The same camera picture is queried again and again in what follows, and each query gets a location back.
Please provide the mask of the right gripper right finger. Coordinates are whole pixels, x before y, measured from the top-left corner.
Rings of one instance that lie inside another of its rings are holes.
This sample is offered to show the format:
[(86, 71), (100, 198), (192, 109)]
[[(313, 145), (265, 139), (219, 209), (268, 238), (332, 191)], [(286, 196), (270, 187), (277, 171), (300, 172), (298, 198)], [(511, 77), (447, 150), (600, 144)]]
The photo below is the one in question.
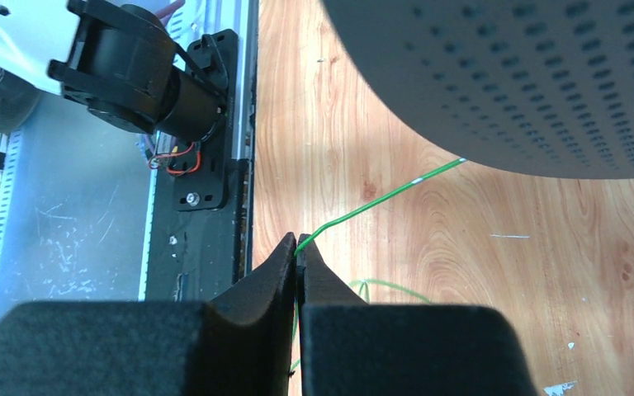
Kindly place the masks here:
[(326, 265), (310, 235), (297, 250), (305, 395), (534, 395), (513, 326), (491, 307), (369, 304)]

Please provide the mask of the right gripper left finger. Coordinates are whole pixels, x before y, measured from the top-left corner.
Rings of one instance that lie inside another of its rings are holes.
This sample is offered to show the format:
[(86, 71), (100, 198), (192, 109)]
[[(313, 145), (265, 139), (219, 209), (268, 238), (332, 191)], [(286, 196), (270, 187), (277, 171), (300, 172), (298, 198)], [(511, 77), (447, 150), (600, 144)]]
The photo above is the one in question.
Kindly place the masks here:
[(37, 301), (0, 322), (0, 395), (284, 395), (296, 237), (209, 301)]

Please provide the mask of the dark grey perforated spool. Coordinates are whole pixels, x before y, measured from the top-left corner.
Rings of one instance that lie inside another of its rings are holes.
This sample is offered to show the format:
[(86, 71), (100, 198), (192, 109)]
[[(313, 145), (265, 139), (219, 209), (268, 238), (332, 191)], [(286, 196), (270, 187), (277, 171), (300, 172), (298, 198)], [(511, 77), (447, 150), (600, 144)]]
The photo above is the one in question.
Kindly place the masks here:
[(327, 1), (372, 91), (509, 172), (634, 178), (634, 1)]

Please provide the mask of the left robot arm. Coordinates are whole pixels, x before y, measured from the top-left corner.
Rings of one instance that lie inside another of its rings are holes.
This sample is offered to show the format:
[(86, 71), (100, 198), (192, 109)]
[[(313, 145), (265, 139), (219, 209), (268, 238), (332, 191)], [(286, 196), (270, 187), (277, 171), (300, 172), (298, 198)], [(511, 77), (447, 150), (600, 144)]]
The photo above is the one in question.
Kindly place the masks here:
[(225, 122), (227, 84), (134, 4), (0, 1), (0, 68), (135, 134), (204, 141)]

